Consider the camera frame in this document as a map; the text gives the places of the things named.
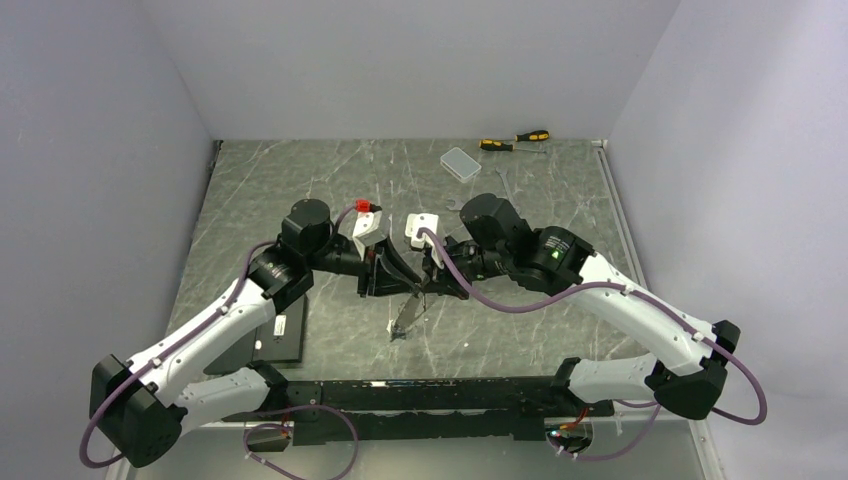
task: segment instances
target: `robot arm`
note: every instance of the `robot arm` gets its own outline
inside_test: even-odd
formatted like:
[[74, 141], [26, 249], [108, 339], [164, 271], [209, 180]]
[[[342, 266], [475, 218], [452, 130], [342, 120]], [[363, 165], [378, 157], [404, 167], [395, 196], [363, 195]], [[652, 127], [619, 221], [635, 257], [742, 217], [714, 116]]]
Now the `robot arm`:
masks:
[[[109, 356], [95, 367], [90, 415], [97, 417], [97, 427], [130, 463], [141, 467], [200, 425], [239, 412], [265, 410], [268, 405], [288, 404], [286, 379], [263, 363], [214, 380], [189, 381], [232, 343], [273, 320], [302, 296], [312, 286], [312, 270], [357, 277], [361, 296], [436, 293], [467, 299], [469, 292], [463, 283], [470, 288], [473, 281], [501, 275], [525, 289], [551, 296], [572, 285], [615, 282], [624, 285], [624, 290], [578, 287], [573, 290], [579, 292], [570, 299], [651, 353], [597, 362], [568, 358], [556, 373], [553, 393], [580, 404], [655, 399], [691, 419], [706, 417], [718, 399], [727, 360], [700, 340], [709, 338], [732, 352], [738, 328], [727, 321], [711, 325], [673, 310], [696, 330], [694, 336], [687, 333], [654, 306], [634, 298], [637, 291], [651, 294], [571, 232], [560, 227], [531, 230], [508, 201], [483, 194], [469, 201], [460, 214], [472, 240], [458, 243], [448, 237], [441, 250], [441, 246], [434, 248], [434, 239], [418, 234], [422, 227], [437, 231], [438, 217], [411, 215], [406, 233], [413, 249], [424, 252], [425, 276], [421, 278], [401, 259], [388, 235], [381, 233], [381, 215], [379, 207], [362, 206], [350, 241], [338, 233], [338, 222], [335, 228], [330, 223], [326, 204], [318, 200], [296, 203], [274, 245], [249, 263], [244, 279], [235, 281], [160, 343], [125, 363]], [[453, 266], [456, 272], [446, 271], [444, 266]], [[465, 281], [459, 281], [456, 274]], [[512, 313], [529, 311], [504, 308]], [[404, 332], [408, 326], [396, 325]], [[119, 386], [126, 390], [101, 408]], [[98, 409], [103, 410], [102, 417], [96, 415]]]

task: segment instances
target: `wall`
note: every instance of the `wall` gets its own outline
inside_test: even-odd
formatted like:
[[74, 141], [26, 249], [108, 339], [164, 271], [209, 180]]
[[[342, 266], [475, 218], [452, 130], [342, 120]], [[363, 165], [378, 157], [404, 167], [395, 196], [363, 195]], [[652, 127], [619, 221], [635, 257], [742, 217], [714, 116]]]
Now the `wall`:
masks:
[[130, 0], [3, 2], [0, 112], [2, 477], [103, 478], [91, 368], [164, 333], [212, 142]]
[[[742, 328], [728, 477], [846, 478], [848, 4], [684, 1], [609, 139], [653, 289]], [[732, 373], [720, 404], [754, 414]]]
[[606, 138], [679, 0], [145, 0], [212, 136]]

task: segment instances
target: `marble tabletop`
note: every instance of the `marble tabletop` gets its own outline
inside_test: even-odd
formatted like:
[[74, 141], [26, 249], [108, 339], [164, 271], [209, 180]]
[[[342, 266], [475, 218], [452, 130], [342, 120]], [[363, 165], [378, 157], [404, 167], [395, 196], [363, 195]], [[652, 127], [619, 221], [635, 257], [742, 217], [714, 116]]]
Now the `marble tabletop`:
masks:
[[[515, 203], [530, 226], [559, 225], [591, 243], [633, 277], [598, 160], [588, 140], [550, 140], [546, 154], [483, 152], [477, 140], [227, 141], [212, 173], [168, 333], [188, 321], [232, 281], [247, 249], [273, 239], [291, 205], [326, 202], [333, 217], [356, 198], [381, 205], [392, 240], [420, 273], [420, 254], [406, 246], [406, 215], [440, 216], [444, 232], [466, 240], [457, 196], [506, 197], [496, 166], [509, 169]], [[460, 147], [482, 171], [461, 184], [439, 164]], [[348, 220], [342, 233], [350, 235]], [[360, 298], [356, 279], [315, 272], [309, 291], [303, 362], [279, 365], [293, 380], [467, 378], [553, 375], [565, 357], [616, 359], [645, 352], [593, 314], [566, 302], [523, 315], [488, 309], [475, 300], [427, 297], [429, 308], [406, 340], [389, 342], [386, 326], [404, 296]], [[508, 278], [476, 282], [487, 296], [511, 305], [538, 301]]]

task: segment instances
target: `wrench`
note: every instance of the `wrench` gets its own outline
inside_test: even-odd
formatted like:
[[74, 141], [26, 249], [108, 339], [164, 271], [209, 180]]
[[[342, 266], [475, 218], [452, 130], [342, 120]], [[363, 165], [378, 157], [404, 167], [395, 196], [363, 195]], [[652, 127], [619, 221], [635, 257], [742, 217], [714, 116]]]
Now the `wrench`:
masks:
[[518, 205], [515, 204], [515, 199], [512, 198], [512, 189], [509, 188], [509, 182], [506, 179], [506, 174], [509, 173], [508, 168], [495, 167], [495, 171], [498, 172], [498, 175], [501, 176], [501, 181], [504, 182], [504, 188], [506, 189], [506, 198], [509, 200], [509, 203], [515, 207], [516, 213], [521, 213], [521, 209], [518, 208]]
[[460, 200], [456, 197], [448, 198], [447, 208], [451, 212], [458, 212], [458, 211], [462, 210], [462, 207], [464, 207], [464, 206], [465, 206], [465, 202], [463, 202], [462, 200]]

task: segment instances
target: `sticker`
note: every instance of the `sticker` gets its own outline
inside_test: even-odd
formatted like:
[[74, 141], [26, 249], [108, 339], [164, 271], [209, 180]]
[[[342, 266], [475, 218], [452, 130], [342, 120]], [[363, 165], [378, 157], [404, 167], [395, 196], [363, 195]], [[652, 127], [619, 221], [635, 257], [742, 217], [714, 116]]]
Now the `sticker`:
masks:
[[285, 315], [277, 315], [277, 318], [274, 319], [274, 336], [282, 337], [286, 334], [286, 316]]

